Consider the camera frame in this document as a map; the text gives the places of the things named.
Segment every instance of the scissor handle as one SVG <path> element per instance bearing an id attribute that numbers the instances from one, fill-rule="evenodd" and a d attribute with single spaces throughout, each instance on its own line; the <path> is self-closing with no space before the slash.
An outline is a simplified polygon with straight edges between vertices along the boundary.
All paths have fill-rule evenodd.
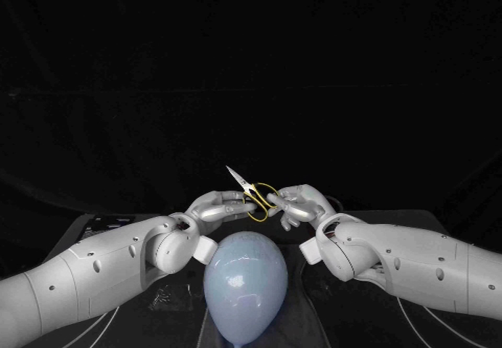
<path id="1" fill-rule="evenodd" d="M 271 190 L 274 190 L 277 196 L 279 195 L 279 193 L 277 192 L 277 190 L 266 184 L 266 183 L 256 183 L 258 185 L 264 185 L 266 186 Z M 264 199 L 264 197 L 261 196 L 259 194 L 259 191 L 256 190 L 256 187 L 253 186 L 252 184 L 252 190 L 256 192 L 256 195 L 261 199 L 261 202 L 264 202 L 266 204 L 266 206 L 269 208 L 277 208 L 275 205 L 269 205 L 269 203 L 266 202 L 266 199 Z M 264 210 L 264 218 L 261 220 L 258 220 L 249 213 L 248 213 L 248 216 L 258 222 L 258 223 L 262 223 L 265 220 L 266 220 L 266 217 L 268 217 L 268 210 L 266 208 L 264 207 L 262 203 L 258 201 L 258 199 L 251 195 L 248 194 L 246 192 L 243 192 L 243 194 L 251 197 L 251 200 L 253 200 L 253 202 L 261 206 L 262 210 Z"/>

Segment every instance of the balloon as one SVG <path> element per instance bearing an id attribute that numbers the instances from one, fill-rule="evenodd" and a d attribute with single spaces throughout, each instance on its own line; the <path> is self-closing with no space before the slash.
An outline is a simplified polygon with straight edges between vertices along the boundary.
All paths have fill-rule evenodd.
<path id="1" fill-rule="evenodd" d="M 219 333 L 240 347 L 256 339 L 279 311 L 287 268 L 275 243 L 255 232 L 230 234 L 203 273 L 203 293 Z"/>

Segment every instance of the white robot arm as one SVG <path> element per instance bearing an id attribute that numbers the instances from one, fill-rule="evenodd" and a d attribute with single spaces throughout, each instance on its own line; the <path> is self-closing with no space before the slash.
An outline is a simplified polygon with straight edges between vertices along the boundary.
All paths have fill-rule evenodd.
<path id="1" fill-rule="evenodd" d="M 341 281 L 369 281 L 418 305 L 502 320 L 502 254 L 434 231 L 336 214 L 308 185 L 279 195 L 268 199 L 279 207 L 269 213 L 284 211 L 282 226 L 300 220 L 315 228 L 300 246 L 311 265 L 323 261 Z"/>
<path id="2" fill-rule="evenodd" d="M 0 347 L 23 347 L 62 326 L 114 310 L 191 257 L 206 265 L 217 244 L 204 235 L 256 209 L 240 199 L 236 191 L 209 192 L 184 213 L 90 236 L 39 267 L 1 280 Z"/>

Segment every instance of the table surface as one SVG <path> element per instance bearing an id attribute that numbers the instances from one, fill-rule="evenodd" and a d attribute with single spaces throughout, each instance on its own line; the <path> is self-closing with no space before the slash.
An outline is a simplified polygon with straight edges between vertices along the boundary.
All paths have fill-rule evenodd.
<path id="1" fill-rule="evenodd" d="M 389 223 L 424 228 L 448 234 L 434 215 L 424 210 L 372 210 L 344 212 L 367 223 Z M 157 216 L 134 215 L 134 222 Z M 46 260 L 53 258 L 82 237 L 82 232 L 93 215 L 80 216 Z M 301 244 L 313 231 L 302 223 L 298 228 L 285 232 L 279 226 L 279 216 L 274 216 L 265 223 L 255 223 L 251 219 L 223 223 L 222 227 L 209 235 L 219 242 L 238 231 L 262 233 L 277 244 Z M 190 260 L 184 269 L 158 279 L 150 288 L 111 311 L 101 322 L 92 327 L 82 338 L 70 345 L 72 348 L 88 348 L 96 341 L 108 323 L 95 348 L 99 347 L 196 347 L 206 304 L 203 300 L 203 265 Z M 331 347 L 425 347 L 405 320 L 396 298 L 388 295 L 373 284 L 360 281 L 341 282 L 330 274 L 323 262 L 304 267 L 302 286 L 305 295 L 317 311 L 318 320 Z M 190 286 L 191 308 L 186 311 L 151 310 L 157 291 L 165 285 Z M 411 302 L 401 300 L 408 319 L 415 326 L 424 340 L 431 347 L 445 344 L 454 347 L 471 347 L 437 322 L 425 309 Z M 499 347 L 502 339 L 502 322 L 457 313 L 432 310 L 440 319 L 457 330 L 463 336 L 486 347 Z M 26 348 L 60 347 L 90 327 L 98 318 L 83 320 L 51 331 L 41 336 Z"/>

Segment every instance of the scissors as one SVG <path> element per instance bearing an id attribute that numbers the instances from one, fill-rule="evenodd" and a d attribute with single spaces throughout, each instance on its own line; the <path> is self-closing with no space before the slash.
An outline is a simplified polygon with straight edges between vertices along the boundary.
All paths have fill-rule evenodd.
<path id="1" fill-rule="evenodd" d="M 264 209 L 264 218 L 261 220 L 258 220 L 249 213 L 248 216 L 258 222 L 262 223 L 266 220 L 268 217 L 268 210 L 264 207 L 264 205 L 266 205 L 268 208 L 277 208 L 275 205 L 269 205 L 269 203 L 266 202 L 266 199 L 264 199 L 264 197 L 261 196 L 259 191 L 256 190 L 256 186 L 255 185 L 262 185 L 266 186 L 271 190 L 274 190 L 277 196 L 279 195 L 279 193 L 277 192 L 277 190 L 266 185 L 265 183 L 248 183 L 243 178 L 235 173 L 235 171 L 232 170 L 232 168 L 229 166 L 226 166 L 226 169 L 229 170 L 229 174 L 233 176 L 235 180 L 238 181 L 238 183 L 240 184 L 242 188 L 243 188 L 243 195 L 246 195 L 251 200 L 253 200 L 253 202 L 261 206 L 261 208 Z M 256 192 L 258 198 L 252 195 L 251 190 L 253 192 Z"/>

